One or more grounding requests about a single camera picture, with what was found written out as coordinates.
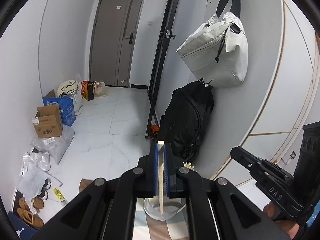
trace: gray door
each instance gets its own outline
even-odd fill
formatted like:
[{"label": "gray door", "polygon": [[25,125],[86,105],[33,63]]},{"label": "gray door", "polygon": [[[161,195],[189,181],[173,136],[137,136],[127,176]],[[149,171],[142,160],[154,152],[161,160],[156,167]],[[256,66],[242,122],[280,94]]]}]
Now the gray door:
[{"label": "gray door", "polygon": [[91,81],[129,85],[141,4],[142,0],[101,0],[92,42]]}]

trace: brown shoe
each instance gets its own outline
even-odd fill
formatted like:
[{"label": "brown shoe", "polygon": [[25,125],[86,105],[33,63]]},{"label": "brown shoe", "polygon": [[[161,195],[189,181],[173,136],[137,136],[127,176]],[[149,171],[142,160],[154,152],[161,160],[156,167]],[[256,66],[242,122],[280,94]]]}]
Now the brown shoe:
[{"label": "brown shoe", "polygon": [[[18,203],[22,209],[30,211],[30,208],[29,208],[28,204],[26,203],[26,201],[24,200],[24,198],[20,198]],[[35,197],[32,199],[32,204],[33,204],[34,208],[42,209],[44,207],[43,200],[38,197]]]},{"label": "brown shoe", "polygon": [[43,226],[43,221],[37,214],[34,215],[30,211],[22,208],[17,208],[17,212],[19,217],[29,225],[32,225],[36,228]]}]

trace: shoe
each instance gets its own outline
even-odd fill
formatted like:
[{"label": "shoe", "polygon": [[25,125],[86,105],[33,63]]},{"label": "shoe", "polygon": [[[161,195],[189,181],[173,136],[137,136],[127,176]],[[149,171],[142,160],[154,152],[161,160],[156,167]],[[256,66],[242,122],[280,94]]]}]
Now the shoe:
[{"label": "shoe", "polygon": [[[20,198],[18,203],[22,209],[30,211],[30,208],[29,208],[28,204],[26,203],[26,201],[24,200],[24,198]],[[44,207],[43,200],[38,197],[35,197],[32,199],[32,204],[33,204],[34,208],[42,209]]]},{"label": "shoe", "polygon": [[46,190],[41,189],[41,193],[37,196],[38,198],[41,198],[43,200],[47,200],[48,199],[48,193]]},{"label": "shoe", "polygon": [[51,188],[51,181],[46,179],[42,188],[45,189],[45,190],[50,189]]},{"label": "shoe", "polygon": [[22,208],[17,208],[17,212],[19,217],[29,225],[32,225],[36,228],[43,226],[43,221],[38,215],[34,215],[30,211]]}]

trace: folded towel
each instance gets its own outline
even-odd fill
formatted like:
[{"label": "folded towel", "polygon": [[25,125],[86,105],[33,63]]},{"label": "folded towel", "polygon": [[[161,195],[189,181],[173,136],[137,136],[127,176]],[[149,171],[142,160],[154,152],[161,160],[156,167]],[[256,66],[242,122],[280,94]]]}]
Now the folded towel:
[{"label": "folded towel", "polygon": [[77,82],[75,80],[68,80],[60,84],[56,92],[57,98],[62,94],[70,94],[77,90]]}]

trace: white tote bag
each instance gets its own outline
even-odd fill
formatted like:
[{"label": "white tote bag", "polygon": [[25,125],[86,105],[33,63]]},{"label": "white tote bag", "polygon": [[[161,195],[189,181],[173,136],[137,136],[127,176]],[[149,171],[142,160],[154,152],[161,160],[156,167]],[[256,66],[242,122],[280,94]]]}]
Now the white tote bag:
[{"label": "white tote bag", "polygon": [[248,42],[239,19],[240,0],[222,20],[228,0],[220,0],[217,13],[202,24],[177,52],[197,80],[213,87],[239,85],[248,68]]}]

